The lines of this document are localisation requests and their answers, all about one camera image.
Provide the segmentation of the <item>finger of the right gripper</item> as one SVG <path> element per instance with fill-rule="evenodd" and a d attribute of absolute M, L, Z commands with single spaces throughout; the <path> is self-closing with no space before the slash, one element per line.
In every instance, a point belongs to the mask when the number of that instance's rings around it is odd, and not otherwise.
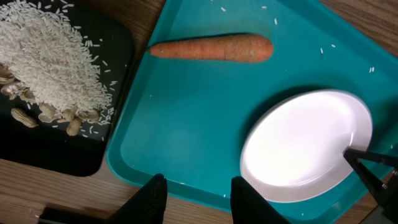
<path fill-rule="evenodd" d="M 397 207 L 397 174 L 385 184 L 361 162 L 361 159 L 373 161 L 397 171 L 397 157 L 355 149 L 346 149 L 343 156 L 381 207 Z"/>

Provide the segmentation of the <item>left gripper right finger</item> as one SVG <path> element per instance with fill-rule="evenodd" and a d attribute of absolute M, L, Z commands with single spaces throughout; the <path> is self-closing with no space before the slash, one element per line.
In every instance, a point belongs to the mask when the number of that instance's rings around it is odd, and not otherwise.
<path fill-rule="evenodd" d="M 233 177 L 230 196 L 234 224 L 290 224 L 243 177 Z"/>

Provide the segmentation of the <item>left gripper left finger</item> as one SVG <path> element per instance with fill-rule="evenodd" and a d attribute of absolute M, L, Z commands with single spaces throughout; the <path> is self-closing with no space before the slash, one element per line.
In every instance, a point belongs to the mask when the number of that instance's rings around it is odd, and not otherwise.
<path fill-rule="evenodd" d="M 167 195 L 167 179 L 162 174 L 156 174 L 105 223 L 163 224 Z"/>

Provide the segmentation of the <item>orange carrot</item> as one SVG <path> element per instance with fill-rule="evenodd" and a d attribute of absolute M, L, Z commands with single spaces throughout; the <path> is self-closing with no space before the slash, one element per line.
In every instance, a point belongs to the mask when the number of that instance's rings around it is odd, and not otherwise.
<path fill-rule="evenodd" d="M 158 58 L 258 63 L 271 58 L 274 46 L 261 35 L 239 34 L 158 43 L 147 53 Z"/>

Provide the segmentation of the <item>white plate with food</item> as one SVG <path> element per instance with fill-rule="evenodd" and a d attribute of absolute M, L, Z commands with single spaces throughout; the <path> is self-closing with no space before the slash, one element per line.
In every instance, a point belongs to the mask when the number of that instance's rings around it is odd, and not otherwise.
<path fill-rule="evenodd" d="M 363 100 L 339 90 L 292 96 L 252 127 L 240 158 L 243 178 L 266 200 L 317 197 L 352 173 L 347 149 L 366 151 L 373 119 Z"/>

